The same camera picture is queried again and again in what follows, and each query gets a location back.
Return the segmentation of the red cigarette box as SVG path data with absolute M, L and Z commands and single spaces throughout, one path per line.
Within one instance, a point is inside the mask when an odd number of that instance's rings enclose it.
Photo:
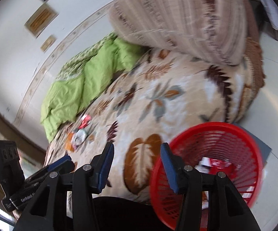
M 224 172 L 230 179 L 235 178 L 237 174 L 237 167 L 228 160 L 210 160 L 211 167 L 209 169 L 209 174 L 215 175 L 218 172 Z

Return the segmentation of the orange medicine box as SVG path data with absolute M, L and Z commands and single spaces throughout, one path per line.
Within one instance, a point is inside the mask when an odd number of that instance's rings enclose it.
M 72 144 L 73 135 L 74 135 L 74 133 L 70 132 L 66 137 L 66 141 L 65 141 L 65 145 L 64 145 L 64 149 L 66 151 L 70 151 L 70 152 L 75 151 L 73 144 Z

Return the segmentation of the crumpled white tissue wad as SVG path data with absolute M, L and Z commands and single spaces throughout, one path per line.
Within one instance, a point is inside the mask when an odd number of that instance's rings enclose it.
M 73 147 L 80 146 L 87 138 L 88 134 L 86 130 L 79 129 L 76 133 L 73 134 L 71 143 Z

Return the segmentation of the red tissue pack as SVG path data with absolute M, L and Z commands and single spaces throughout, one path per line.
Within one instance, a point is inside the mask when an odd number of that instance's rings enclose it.
M 90 121 L 91 121 L 91 116 L 89 114 L 84 114 L 81 118 L 81 122 L 80 122 L 78 129 L 83 129 L 83 128 L 87 127 L 89 125 Z

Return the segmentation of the green quilt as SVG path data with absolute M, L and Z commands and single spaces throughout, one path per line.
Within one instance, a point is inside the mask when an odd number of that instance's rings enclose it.
M 54 139 L 61 124 L 75 121 L 111 84 L 115 73 L 132 70 L 145 51 L 111 32 L 66 62 L 41 105 L 40 123 L 47 140 Z

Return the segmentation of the leaf-patterned beige blanket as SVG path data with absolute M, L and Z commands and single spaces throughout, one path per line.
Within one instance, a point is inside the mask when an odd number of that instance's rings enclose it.
M 89 163 L 108 141 L 115 156 L 103 196 L 149 201 L 149 181 L 160 145 L 192 126 L 239 121 L 264 85 L 261 47 L 246 40 L 241 64 L 221 67 L 196 57 L 151 49 L 86 109 L 87 138 L 68 151 L 74 120 L 52 136 L 45 163 L 70 155 L 76 167 Z

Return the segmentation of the striped beige pillow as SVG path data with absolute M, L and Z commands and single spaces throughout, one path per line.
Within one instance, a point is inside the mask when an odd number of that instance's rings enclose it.
M 248 46 L 259 49 L 248 0 L 115 0 L 109 19 L 127 42 L 215 64 L 237 66 Z

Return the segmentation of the framed wall picture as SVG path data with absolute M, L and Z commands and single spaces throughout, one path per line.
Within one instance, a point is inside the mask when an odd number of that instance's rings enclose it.
M 37 38 L 57 15 L 54 9 L 43 3 L 26 21 L 25 28 Z

